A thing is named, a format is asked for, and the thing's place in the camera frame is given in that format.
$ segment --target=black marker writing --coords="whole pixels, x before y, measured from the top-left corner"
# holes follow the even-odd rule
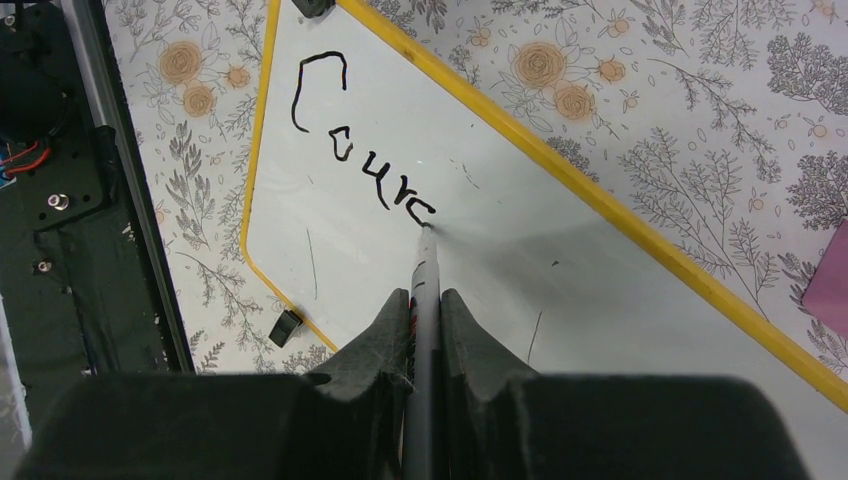
[[[300,124],[297,123],[297,102],[300,101],[300,91],[303,88],[303,67],[309,65],[312,62],[317,62],[318,60],[323,60],[329,57],[337,57],[339,60],[342,61],[342,90],[347,90],[347,60],[344,58],[344,55],[341,52],[331,50],[301,60],[300,69],[297,72],[297,89],[294,92],[294,100],[292,101],[292,123],[294,124],[295,128],[297,128],[303,133],[309,133],[309,130],[301,127]]]
[[[430,215],[436,213],[436,209],[430,206],[429,203],[416,197],[412,197],[409,199],[408,202],[406,202],[406,211],[409,212],[409,216],[412,217],[413,220],[418,222],[418,225],[423,227],[426,222],[422,222],[421,219],[418,218],[418,215],[416,215],[415,212],[412,211],[412,207],[414,207],[416,203],[420,203],[421,205],[423,205],[424,208],[427,209],[427,213],[429,213]]]
[[[330,57],[337,57],[339,60],[341,60],[341,62],[342,62],[342,90],[347,91],[347,60],[345,59],[343,54],[341,54],[340,52],[336,52],[336,51],[327,51],[327,52],[324,52],[324,53],[319,53],[318,55],[313,55],[313,56],[306,58],[304,60],[301,60],[300,69],[298,70],[298,74],[297,74],[297,89],[295,90],[294,99],[292,100],[292,107],[291,107],[292,124],[295,126],[295,128],[297,128],[301,132],[309,133],[309,130],[302,127],[297,122],[297,106],[298,106],[298,102],[300,101],[301,90],[303,89],[304,67],[306,65],[309,65],[312,62],[316,62],[318,60],[323,60],[325,58],[330,58]],[[347,125],[336,127],[334,129],[328,131],[327,134],[330,136],[330,138],[333,139],[333,156],[336,158],[336,160],[338,160],[340,162],[346,162],[349,159],[351,152],[353,151],[353,142],[350,141],[350,127],[347,126]],[[347,147],[344,149],[343,153],[339,153],[339,148],[340,148],[339,147],[339,134],[344,135],[344,139],[348,142]],[[383,180],[386,178],[386,175],[389,173],[389,170],[392,168],[392,166],[391,166],[390,163],[386,162],[386,163],[383,163],[383,166],[380,167],[379,170],[374,171],[374,170],[371,169],[371,164],[374,162],[375,158],[377,158],[377,153],[373,152],[373,151],[369,151],[368,152],[368,159],[365,161],[365,164],[362,166],[362,173],[364,173],[364,174],[366,174],[370,177],[374,177],[374,180],[377,184],[377,198],[380,200],[380,203],[383,205],[383,207],[386,210],[391,210],[391,208],[389,208],[389,204],[386,203],[386,200],[383,198]],[[420,198],[416,197],[416,195],[418,195],[418,192],[408,187],[409,178],[406,175],[401,175],[400,180],[401,180],[401,186],[400,186],[400,189],[398,190],[397,195],[394,198],[394,204],[400,205],[404,200],[406,200],[406,211],[409,213],[409,216],[412,217],[412,219],[415,220],[415,222],[418,223],[418,225],[421,225],[421,226],[427,225],[427,222],[423,222],[418,217],[418,215],[416,215],[415,211],[413,211],[413,207],[415,205],[421,205],[422,207],[424,207],[424,209],[430,215],[435,214],[436,209],[433,208],[429,203],[427,203],[424,200],[421,200]]]
[[[345,149],[345,153],[343,153],[341,156],[339,156],[339,143],[338,143],[338,139],[336,138],[336,135],[338,135],[341,132],[344,132],[345,139],[350,140],[350,127],[348,127],[348,126],[342,126],[342,127],[334,128],[327,133],[329,133],[330,137],[333,139],[333,155],[335,155],[336,160],[338,160],[340,162],[346,162],[348,155],[350,155],[350,151],[353,150],[353,143],[350,143],[347,146],[347,148]]]
[[[379,172],[372,172],[368,170],[368,167],[371,166],[371,162],[374,161],[374,158],[377,157],[377,154],[374,152],[368,152],[368,160],[365,161],[365,165],[362,166],[362,173],[366,175],[370,175],[377,179],[377,197],[380,199],[380,203],[386,207],[386,210],[390,210],[389,206],[386,204],[386,201],[383,200],[383,178],[386,177],[386,174],[389,173],[389,169],[392,168],[388,163],[384,163],[382,167],[380,167]]]
[[[416,192],[415,190],[411,188],[406,188],[406,184],[408,181],[409,179],[406,177],[406,175],[400,176],[400,190],[398,190],[398,194],[395,197],[395,205],[400,205],[400,202],[402,202],[403,199],[408,197],[409,195],[418,195],[418,192]]]

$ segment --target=screw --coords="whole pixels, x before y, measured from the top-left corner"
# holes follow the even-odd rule
[[[47,197],[47,205],[53,207],[55,210],[58,210],[60,212],[68,208],[68,205],[70,205],[70,203],[71,200],[68,198],[67,195],[63,193],[54,193],[53,195]]]

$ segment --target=marker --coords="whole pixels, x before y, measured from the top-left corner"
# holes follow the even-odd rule
[[[413,391],[403,420],[404,480],[448,478],[439,328],[439,263],[433,229],[424,224],[412,272],[412,343],[408,373]]]

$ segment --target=black clip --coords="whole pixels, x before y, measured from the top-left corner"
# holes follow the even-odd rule
[[[324,14],[335,5],[335,0],[292,0],[306,18],[315,18]]]
[[[297,316],[291,310],[286,310],[280,315],[280,318],[277,319],[277,323],[274,325],[274,328],[271,329],[271,333],[268,334],[268,338],[271,339],[274,344],[278,347],[283,348],[283,345],[286,344],[286,341],[289,339],[289,336],[294,332],[294,329],[303,324],[303,320]]]

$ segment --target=table surface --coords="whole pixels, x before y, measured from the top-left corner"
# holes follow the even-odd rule
[[[848,340],[798,303],[848,214],[848,12],[369,3],[848,379]],[[198,370],[320,363],[329,351],[307,329],[282,350],[267,340],[283,305],[238,245],[267,5],[104,4]]]

